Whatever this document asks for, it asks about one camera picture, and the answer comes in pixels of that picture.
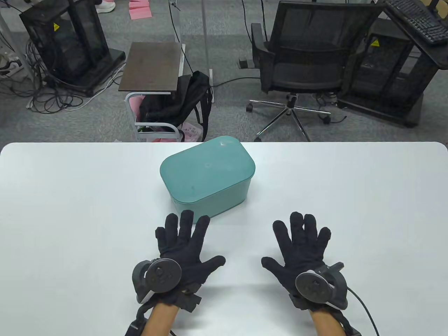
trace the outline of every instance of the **backpack strap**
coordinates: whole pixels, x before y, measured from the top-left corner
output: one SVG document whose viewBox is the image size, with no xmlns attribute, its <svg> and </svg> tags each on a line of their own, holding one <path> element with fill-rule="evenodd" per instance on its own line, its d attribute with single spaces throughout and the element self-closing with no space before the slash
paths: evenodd
<svg viewBox="0 0 448 336">
<path fill-rule="evenodd" d="M 212 91 L 211 87 L 207 89 L 205 94 L 202 96 L 201 102 L 201 112 L 202 112 L 202 123 L 199 122 L 199 111 L 196 107 L 194 110 L 196 112 L 196 117 L 198 119 L 198 123 L 202 126 L 202 142 L 204 142 L 205 137 L 207 136 L 208 131 L 208 117 L 210 116 L 211 111 L 211 99 L 212 99 Z"/>
</svg>

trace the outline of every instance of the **chair base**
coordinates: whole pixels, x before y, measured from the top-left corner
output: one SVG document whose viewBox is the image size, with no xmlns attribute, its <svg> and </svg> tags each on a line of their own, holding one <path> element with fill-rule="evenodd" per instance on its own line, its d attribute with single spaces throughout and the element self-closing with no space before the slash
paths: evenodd
<svg viewBox="0 0 448 336">
<path fill-rule="evenodd" d="M 257 137 L 255 138 L 254 141 L 259 142 L 261 141 L 260 135 L 264 133 L 264 131 L 266 131 L 269 127 L 271 127 L 275 122 L 277 122 L 282 116 L 287 115 L 287 116 L 292 116 L 295 123 L 297 124 L 297 126 L 299 127 L 299 130 L 301 131 L 303 137 L 305 138 L 305 140 L 307 142 L 310 142 L 310 137 L 308 136 L 308 133 L 306 132 L 305 128 L 303 127 L 302 123 L 300 122 L 300 119 L 297 117 L 296 111 L 306 111 L 306 112 L 314 112 L 314 113 L 319 113 L 319 114 L 331 114 L 330 112 L 327 111 L 320 111 L 320 110 L 314 110 L 311 108 L 304 108 L 301 106 L 295 106 L 295 102 L 297 100 L 297 95 L 296 94 L 289 94 L 288 95 L 288 102 L 286 104 L 282 104 L 282 103 L 275 103 L 275 102 L 268 102 L 265 100 L 254 100 L 254 99 L 250 99 L 250 103 L 249 105 L 247 105 L 246 107 L 246 111 L 247 112 L 252 112 L 252 104 L 260 104 L 260 105 L 267 105 L 267 106 L 271 106 L 271 107 L 275 107 L 275 108 L 281 108 L 282 111 L 274 118 L 272 119 L 269 124 L 267 124 L 261 131 L 259 131 L 257 133 Z"/>
</svg>

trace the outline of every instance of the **chair armrest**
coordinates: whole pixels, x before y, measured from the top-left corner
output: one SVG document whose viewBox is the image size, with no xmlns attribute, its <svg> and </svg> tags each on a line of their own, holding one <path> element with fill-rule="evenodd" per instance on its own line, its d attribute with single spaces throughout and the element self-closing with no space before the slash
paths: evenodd
<svg viewBox="0 0 448 336">
<path fill-rule="evenodd" d="M 270 52 L 264 45 L 263 32 L 260 23 L 250 25 L 252 33 L 252 59 L 256 68 L 260 69 L 261 89 L 268 92 L 274 72 L 275 53 Z"/>
<path fill-rule="evenodd" d="M 252 34 L 252 46 L 261 52 L 269 52 L 264 46 L 261 23 L 252 23 L 250 25 L 250 32 Z"/>
</svg>

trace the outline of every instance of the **black computer tower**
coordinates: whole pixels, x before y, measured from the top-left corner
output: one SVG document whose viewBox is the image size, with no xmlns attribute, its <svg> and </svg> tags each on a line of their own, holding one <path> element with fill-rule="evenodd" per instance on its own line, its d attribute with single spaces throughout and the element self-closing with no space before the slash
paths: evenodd
<svg viewBox="0 0 448 336">
<path fill-rule="evenodd" d="M 416 126 L 436 64 L 392 20 L 377 19 L 361 49 L 338 106 Z"/>
<path fill-rule="evenodd" d="M 108 48 L 91 0 L 43 0 L 20 17 L 60 86 L 91 96 L 104 76 L 125 59 L 124 52 Z"/>
</svg>

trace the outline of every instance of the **box lid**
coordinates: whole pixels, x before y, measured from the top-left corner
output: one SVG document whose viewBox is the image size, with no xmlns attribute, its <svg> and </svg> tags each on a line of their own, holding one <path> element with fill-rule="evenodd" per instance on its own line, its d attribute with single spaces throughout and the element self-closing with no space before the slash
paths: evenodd
<svg viewBox="0 0 448 336">
<path fill-rule="evenodd" d="M 255 163 L 235 138 L 222 136 L 167 157 L 160 176 L 178 202 L 194 203 L 251 178 Z"/>
</svg>

